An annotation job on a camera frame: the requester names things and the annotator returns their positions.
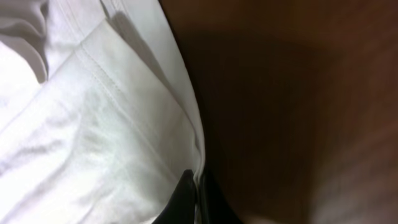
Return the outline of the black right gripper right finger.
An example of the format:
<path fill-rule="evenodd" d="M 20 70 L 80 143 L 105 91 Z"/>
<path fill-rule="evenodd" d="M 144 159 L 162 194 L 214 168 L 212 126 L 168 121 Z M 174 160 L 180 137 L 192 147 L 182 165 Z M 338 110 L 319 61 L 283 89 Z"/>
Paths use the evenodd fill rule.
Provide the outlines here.
<path fill-rule="evenodd" d="M 214 175 L 205 169 L 199 186 L 202 224 L 243 224 L 227 203 Z"/>

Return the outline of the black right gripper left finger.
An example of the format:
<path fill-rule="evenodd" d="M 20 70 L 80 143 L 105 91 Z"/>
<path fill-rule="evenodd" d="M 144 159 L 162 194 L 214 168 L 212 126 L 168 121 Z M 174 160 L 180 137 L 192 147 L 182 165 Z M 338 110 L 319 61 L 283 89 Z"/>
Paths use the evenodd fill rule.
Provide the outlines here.
<path fill-rule="evenodd" d="M 185 170 L 168 204 L 152 224 L 194 224 L 196 191 L 192 170 Z"/>

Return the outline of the white Puma t-shirt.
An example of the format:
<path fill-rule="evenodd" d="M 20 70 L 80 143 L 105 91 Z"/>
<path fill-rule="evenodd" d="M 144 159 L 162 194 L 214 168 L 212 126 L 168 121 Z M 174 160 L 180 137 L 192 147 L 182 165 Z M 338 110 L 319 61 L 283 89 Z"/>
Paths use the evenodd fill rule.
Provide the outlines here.
<path fill-rule="evenodd" d="M 150 223 L 204 166 L 158 1 L 1 2 L 2 223 Z"/>

